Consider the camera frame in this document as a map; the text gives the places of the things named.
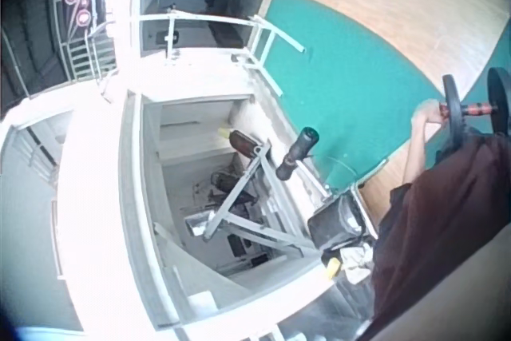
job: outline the staircase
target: staircase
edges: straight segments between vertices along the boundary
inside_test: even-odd
[[[85,38],[74,39],[66,47],[75,81],[101,79],[117,68],[113,39],[105,30],[87,41]]]

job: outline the person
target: person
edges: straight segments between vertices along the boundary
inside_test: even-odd
[[[446,123],[436,100],[411,118],[403,184],[390,192],[374,246],[374,317],[360,340],[378,334],[510,222],[509,138],[467,132],[461,148],[446,145],[426,170],[428,123]]]

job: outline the green mat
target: green mat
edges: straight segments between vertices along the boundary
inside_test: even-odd
[[[501,35],[501,38],[497,42],[495,46],[495,50],[493,51],[491,57],[488,60],[485,68],[483,69],[481,76],[476,80],[473,85],[473,88],[469,91],[469,93],[463,99],[464,104],[473,104],[477,102],[485,102],[488,101],[488,89],[487,87],[487,77],[488,70],[491,67],[503,67],[506,68],[509,72],[511,72],[511,22],[508,22],[507,26],[504,28],[504,32]],[[483,133],[491,133],[492,123],[489,119],[489,116],[480,116],[480,117],[466,117],[465,121],[467,125],[478,129]],[[430,168],[434,165],[434,158],[436,152],[442,147],[443,143],[446,142],[449,137],[449,130],[443,129],[441,132],[437,133],[426,146],[426,163],[427,167]]]
[[[277,38],[265,66],[283,90],[281,105],[296,130],[318,130],[315,164],[335,187],[388,157],[408,139],[417,104],[440,97],[394,47],[317,2],[273,0],[267,20],[306,47],[301,54]]]

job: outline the wooden floor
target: wooden floor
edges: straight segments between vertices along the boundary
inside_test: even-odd
[[[510,0],[316,1],[386,39],[441,92],[442,75],[453,74],[460,97],[469,92],[489,60],[509,20],[510,4]],[[263,0],[261,14],[270,2]],[[429,136],[434,130],[430,127]],[[389,207],[389,191],[402,182],[407,145],[397,149],[362,190],[376,221]]]

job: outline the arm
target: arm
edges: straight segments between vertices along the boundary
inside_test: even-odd
[[[425,128],[425,120],[412,120],[410,146],[408,147],[408,157],[406,158],[405,174],[402,178],[403,184],[413,183],[426,168]]]
[[[408,157],[403,184],[413,183],[426,168],[426,123],[442,123],[440,105],[436,100],[426,100],[414,112]]]

